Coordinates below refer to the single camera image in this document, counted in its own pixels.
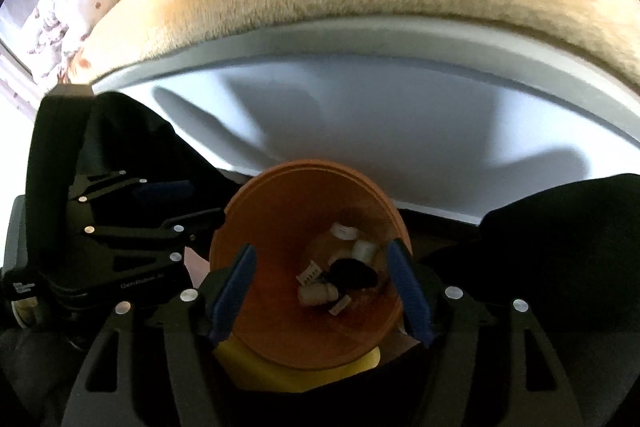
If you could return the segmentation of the black cloth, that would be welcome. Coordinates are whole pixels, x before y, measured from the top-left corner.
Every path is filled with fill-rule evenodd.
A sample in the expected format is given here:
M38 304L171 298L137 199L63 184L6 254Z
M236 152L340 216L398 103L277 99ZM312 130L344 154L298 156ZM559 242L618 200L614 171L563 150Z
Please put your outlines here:
M338 297L343 298L355 291L375 288L380 277L375 269L360 260L341 258L335 260L329 270L320 275L319 281L335 287Z

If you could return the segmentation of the orange trash bin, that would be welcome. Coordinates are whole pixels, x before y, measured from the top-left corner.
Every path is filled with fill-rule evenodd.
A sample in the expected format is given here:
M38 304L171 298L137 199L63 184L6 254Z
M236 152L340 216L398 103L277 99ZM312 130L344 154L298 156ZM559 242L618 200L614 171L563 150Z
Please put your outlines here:
M257 268L232 333L269 362L291 369L333 369L366 355L395 328L402 311L387 277L384 253L374 258L381 282L356 291L340 313L305 307L299 275L322 270L337 251L338 223L380 247L409 233L394 203L364 174L335 162L304 159L264 171L244 184L215 232L209 264L227 268L241 246L255 248Z

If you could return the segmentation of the yellow bin base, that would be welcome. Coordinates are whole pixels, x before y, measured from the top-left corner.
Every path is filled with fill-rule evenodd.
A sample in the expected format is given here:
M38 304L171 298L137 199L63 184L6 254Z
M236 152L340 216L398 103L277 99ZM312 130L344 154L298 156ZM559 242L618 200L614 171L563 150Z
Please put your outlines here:
M334 369L291 369L267 361L232 336L215 350L217 360L232 381L247 390L273 392L305 392L375 369L381 351L374 348L355 362Z

